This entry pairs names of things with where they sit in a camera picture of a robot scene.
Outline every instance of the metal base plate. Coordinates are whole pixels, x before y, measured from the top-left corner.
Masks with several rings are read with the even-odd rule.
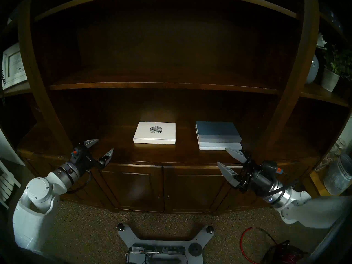
[[[214,235],[214,231],[212,233],[207,233],[207,230],[206,230],[207,227],[208,226],[204,226],[202,230],[200,230],[200,232],[192,240],[182,240],[182,241],[139,239],[133,233],[131,228],[126,224],[124,224],[124,231],[119,231],[119,235],[128,248],[131,248],[133,244],[137,243],[137,244],[145,244],[145,245],[160,246],[160,247],[183,246],[186,249],[185,256],[184,255],[162,255],[162,254],[153,253],[152,259],[154,260],[179,259],[181,264],[203,264],[203,254],[200,254],[199,256],[194,257],[189,253],[188,248],[189,248],[189,245],[191,245],[192,243],[198,243],[202,246],[202,248],[205,247],[205,245],[209,242],[209,240]],[[130,253],[127,255],[126,263],[142,264],[144,263],[144,260],[145,260],[145,254]]]

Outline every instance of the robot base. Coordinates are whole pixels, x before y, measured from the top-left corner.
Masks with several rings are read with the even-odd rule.
[[[166,254],[166,253],[129,253],[126,257],[126,263],[144,263],[146,256],[148,264],[203,264],[203,249],[214,235],[214,229],[211,226],[204,226],[202,230],[192,240],[182,241],[165,241],[165,240],[145,240],[139,239],[126,224],[118,225],[119,235],[131,252],[134,244],[153,246],[153,247],[184,247],[185,254]]]

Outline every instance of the blue book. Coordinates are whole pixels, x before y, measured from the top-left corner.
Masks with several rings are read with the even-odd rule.
[[[242,138],[232,122],[196,121],[200,143],[240,143]]]

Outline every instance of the white flower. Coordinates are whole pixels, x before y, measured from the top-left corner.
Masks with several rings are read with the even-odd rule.
[[[324,48],[325,44],[327,44],[327,42],[323,39],[323,35],[319,33],[318,40],[316,41],[316,47],[326,50],[326,48]]]

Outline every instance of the picture frame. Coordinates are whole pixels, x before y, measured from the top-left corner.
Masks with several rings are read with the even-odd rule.
[[[2,74],[5,80],[1,82],[4,90],[27,80],[19,43],[16,43],[4,51],[2,55]]]

